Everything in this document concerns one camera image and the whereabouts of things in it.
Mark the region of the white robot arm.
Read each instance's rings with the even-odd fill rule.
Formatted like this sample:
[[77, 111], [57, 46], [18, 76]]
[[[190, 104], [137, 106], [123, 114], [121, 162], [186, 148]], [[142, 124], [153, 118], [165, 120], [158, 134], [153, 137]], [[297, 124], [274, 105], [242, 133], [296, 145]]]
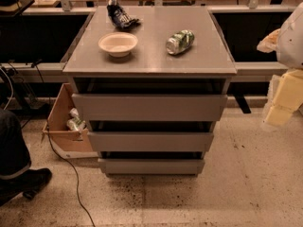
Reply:
[[270, 82], [268, 102], [262, 127], [273, 131], [291, 118], [303, 104], [303, 3], [287, 18], [281, 28], [274, 30], [257, 45], [257, 50], [276, 52], [277, 61], [288, 67], [280, 77]]

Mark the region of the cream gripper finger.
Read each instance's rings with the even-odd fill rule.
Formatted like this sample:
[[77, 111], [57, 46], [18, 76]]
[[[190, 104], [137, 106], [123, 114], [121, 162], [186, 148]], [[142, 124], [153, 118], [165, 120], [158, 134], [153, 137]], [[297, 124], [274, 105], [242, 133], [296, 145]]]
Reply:
[[279, 81], [280, 81], [280, 76], [278, 76], [278, 75], [273, 75], [271, 80], [270, 80], [269, 88], [268, 88], [268, 94], [267, 94], [269, 104], [272, 104], [272, 102], [274, 100], [276, 90], [277, 90], [278, 85], [279, 85]]
[[266, 104], [264, 108], [263, 122], [271, 126], [280, 127], [287, 123], [292, 115], [293, 111], [288, 108]]

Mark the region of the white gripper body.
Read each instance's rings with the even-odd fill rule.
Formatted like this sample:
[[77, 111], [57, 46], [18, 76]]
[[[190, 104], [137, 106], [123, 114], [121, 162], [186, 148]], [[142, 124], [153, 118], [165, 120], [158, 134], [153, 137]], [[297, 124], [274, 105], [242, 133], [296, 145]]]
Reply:
[[303, 71], [289, 70], [281, 76], [273, 99], [275, 110], [293, 113], [303, 104]]

